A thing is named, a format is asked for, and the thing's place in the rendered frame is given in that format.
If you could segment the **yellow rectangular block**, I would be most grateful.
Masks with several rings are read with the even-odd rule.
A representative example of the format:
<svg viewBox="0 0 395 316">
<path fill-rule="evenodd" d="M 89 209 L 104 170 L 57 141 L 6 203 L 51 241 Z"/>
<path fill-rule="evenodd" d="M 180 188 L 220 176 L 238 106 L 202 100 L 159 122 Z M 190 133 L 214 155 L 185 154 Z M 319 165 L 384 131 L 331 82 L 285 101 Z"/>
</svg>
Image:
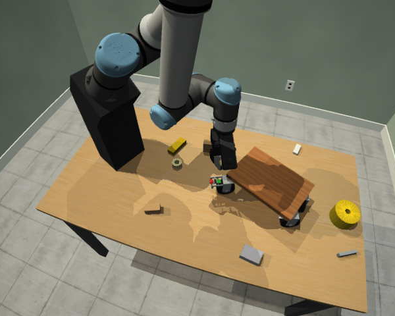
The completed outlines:
<svg viewBox="0 0 395 316">
<path fill-rule="evenodd" d="M 186 140 L 184 138 L 179 138 L 175 143 L 173 143 L 169 148 L 168 148 L 168 153 L 171 155 L 175 155 L 184 145 L 186 144 Z"/>
</svg>

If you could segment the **cream tape roll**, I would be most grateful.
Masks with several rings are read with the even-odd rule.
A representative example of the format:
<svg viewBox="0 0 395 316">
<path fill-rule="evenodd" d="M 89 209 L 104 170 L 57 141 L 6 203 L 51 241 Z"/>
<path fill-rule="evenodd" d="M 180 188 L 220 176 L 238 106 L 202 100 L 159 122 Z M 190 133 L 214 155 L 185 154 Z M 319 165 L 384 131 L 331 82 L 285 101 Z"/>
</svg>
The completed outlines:
<svg viewBox="0 0 395 316">
<path fill-rule="evenodd" d="M 178 163 L 178 164 L 176 164 L 176 163 Z M 173 167 L 174 169 L 179 169 L 179 168 L 181 168 L 181 166 L 182 166 L 182 161 L 181 161 L 181 159 L 176 158 L 176 159 L 173 159 L 173 160 L 172 160 L 172 167 Z"/>
</svg>

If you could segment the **yellow roll with center hole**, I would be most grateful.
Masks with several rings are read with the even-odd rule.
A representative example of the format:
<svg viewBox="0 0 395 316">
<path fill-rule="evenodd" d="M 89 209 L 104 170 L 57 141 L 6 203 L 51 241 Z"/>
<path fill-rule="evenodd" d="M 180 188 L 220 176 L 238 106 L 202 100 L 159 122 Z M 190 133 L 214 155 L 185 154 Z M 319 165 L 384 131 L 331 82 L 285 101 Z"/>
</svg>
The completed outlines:
<svg viewBox="0 0 395 316">
<path fill-rule="evenodd" d="M 351 228 L 360 219 L 357 206 L 348 200 L 340 200 L 329 213 L 331 222 L 337 228 L 346 230 Z"/>
</svg>

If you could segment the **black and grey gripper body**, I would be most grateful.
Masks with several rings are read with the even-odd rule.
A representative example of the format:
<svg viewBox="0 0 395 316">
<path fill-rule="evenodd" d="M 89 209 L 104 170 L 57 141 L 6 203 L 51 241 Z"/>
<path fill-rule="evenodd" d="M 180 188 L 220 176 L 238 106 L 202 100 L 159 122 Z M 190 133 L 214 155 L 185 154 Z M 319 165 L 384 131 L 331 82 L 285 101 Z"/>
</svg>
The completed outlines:
<svg viewBox="0 0 395 316">
<path fill-rule="evenodd" d="M 231 135 L 234 131 L 235 131 L 235 129 L 230 132 L 221 132 L 221 131 L 217 130 L 214 126 L 213 126 L 213 128 L 211 128 L 212 135 L 211 135 L 210 139 L 211 139 L 212 148 L 214 149 L 213 153 L 215 155 L 218 155 L 218 156 L 221 155 L 220 146 L 219 146 L 219 135 L 228 136 L 228 135 Z"/>
</svg>

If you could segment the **brown wooden dolly with casters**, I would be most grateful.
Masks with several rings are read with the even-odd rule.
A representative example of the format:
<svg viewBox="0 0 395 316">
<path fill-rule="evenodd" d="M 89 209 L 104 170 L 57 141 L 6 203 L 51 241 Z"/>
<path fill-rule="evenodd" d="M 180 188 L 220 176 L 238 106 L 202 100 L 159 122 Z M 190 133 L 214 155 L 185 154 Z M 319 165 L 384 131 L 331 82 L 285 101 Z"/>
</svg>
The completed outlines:
<svg viewBox="0 0 395 316">
<path fill-rule="evenodd" d="M 237 184 L 278 214 L 281 226 L 300 224 L 298 213 L 304 212 L 313 183 L 257 147 L 237 164 L 226 175 L 211 177 L 211 189 L 216 186 L 219 194 L 230 194 Z"/>
</svg>

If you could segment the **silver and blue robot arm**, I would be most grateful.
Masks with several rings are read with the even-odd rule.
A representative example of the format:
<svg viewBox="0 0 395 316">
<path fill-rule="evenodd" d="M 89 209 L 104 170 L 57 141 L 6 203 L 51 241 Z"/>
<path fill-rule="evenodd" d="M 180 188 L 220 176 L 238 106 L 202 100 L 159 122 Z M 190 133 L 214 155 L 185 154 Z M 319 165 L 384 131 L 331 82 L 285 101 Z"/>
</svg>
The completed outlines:
<svg viewBox="0 0 395 316">
<path fill-rule="evenodd" d="M 159 102 L 149 112 L 158 128 L 170 129 L 204 103 L 213 108 L 211 120 L 217 130 L 234 130 L 240 83 L 193 72 L 203 16 L 213 0 L 158 1 L 153 14 L 144 16 L 135 29 L 101 40 L 86 74 L 86 91 L 98 103 L 118 103 L 128 92 L 129 77 L 160 57 Z"/>
</svg>

